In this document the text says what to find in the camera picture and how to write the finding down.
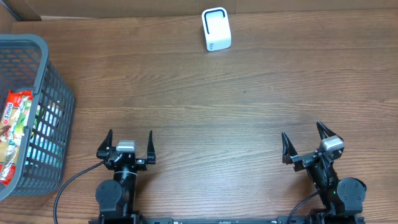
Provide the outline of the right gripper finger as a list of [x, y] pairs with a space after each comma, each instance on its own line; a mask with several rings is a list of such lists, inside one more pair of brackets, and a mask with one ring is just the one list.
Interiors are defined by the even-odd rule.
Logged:
[[298, 157], [297, 151], [291, 143], [289, 137], [283, 131], [282, 134], [282, 162], [284, 164], [293, 163], [293, 158]]
[[317, 121], [316, 123], [318, 133], [320, 135], [321, 140], [325, 141], [331, 141], [332, 139], [337, 139], [339, 141], [342, 141], [343, 138], [337, 135], [335, 132], [333, 132], [331, 129], [329, 129], [326, 125], [324, 125], [321, 121]]

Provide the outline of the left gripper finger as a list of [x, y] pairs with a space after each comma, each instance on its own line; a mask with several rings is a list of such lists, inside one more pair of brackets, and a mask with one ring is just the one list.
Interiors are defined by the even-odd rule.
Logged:
[[106, 151], [108, 147], [112, 146], [112, 141], [113, 141], [113, 130], [110, 129], [105, 137], [105, 139], [103, 140], [103, 142], [101, 143], [101, 145], [98, 148], [98, 152], [100, 151]]
[[149, 140], [148, 140], [148, 145], [147, 145], [147, 159], [155, 159], [155, 149], [154, 149], [154, 143], [153, 143], [152, 130], [150, 130], [150, 133], [149, 133]]

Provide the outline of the green snack pouch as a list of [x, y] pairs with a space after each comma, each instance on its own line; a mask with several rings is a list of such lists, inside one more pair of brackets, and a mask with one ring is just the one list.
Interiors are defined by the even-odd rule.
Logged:
[[32, 128], [32, 132], [30, 135], [30, 138], [34, 137], [34, 130], [38, 127], [38, 118], [42, 116], [42, 109], [40, 107], [40, 105], [37, 106], [37, 110], [35, 112], [35, 119], [34, 119], [34, 124], [33, 124], [33, 128]]

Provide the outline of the orange spaghetti packet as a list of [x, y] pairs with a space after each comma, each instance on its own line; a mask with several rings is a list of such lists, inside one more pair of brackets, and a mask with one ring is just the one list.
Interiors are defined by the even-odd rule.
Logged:
[[1, 183], [8, 185], [14, 177], [19, 149], [27, 126], [33, 94], [31, 90], [9, 90], [1, 118]]

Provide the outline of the teal wipes packet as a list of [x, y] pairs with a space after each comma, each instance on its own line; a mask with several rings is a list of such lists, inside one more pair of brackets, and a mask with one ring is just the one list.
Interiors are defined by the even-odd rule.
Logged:
[[55, 143], [36, 135], [31, 136], [30, 143], [33, 146], [28, 147], [28, 158], [51, 166], [57, 165], [56, 155], [58, 153], [58, 146]]

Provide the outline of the white tube gold cap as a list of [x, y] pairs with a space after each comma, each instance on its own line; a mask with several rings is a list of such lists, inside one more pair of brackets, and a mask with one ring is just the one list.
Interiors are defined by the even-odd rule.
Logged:
[[46, 110], [43, 110], [41, 122], [41, 133], [48, 137], [53, 137], [55, 128], [59, 127], [60, 118], [62, 117], [62, 111], [59, 105], [51, 103], [48, 105]]

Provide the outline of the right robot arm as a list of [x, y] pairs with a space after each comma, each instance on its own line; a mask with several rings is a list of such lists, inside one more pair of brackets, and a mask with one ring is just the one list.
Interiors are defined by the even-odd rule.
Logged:
[[[366, 198], [366, 184], [353, 177], [339, 179], [333, 167], [345, 149], [344, 140], [321, 121], [317, 121], [320, 135], [319, 147], [311, 153], [299, 155], [288, 135], [283, 131], [282, 162], [292, 164], [294, 171], [305, 170], [316, 191], [299, 202], [282, 220], [282, 223], [364, 223], [363, 202]], [[319, 196], [323, 208], [310, 211], [306, 217], [296, 217], [295, 212], [309, 200]]]

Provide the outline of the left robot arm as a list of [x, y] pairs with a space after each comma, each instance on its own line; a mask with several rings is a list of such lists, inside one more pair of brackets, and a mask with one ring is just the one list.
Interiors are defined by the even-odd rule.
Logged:
[[136, 157], [133, 140], [120, 140], [112, 145], [113, 131], [109, 130], [97, 149], [96, 156], [104, 166], [113, 171], [113, 178], [103, 181], [96, 189], [99, 215], [95, 223], [139, 223], [139, 212], [134, 210], [139, 171], [156, 163], [152, 133], [149, 133], [147, 157]]

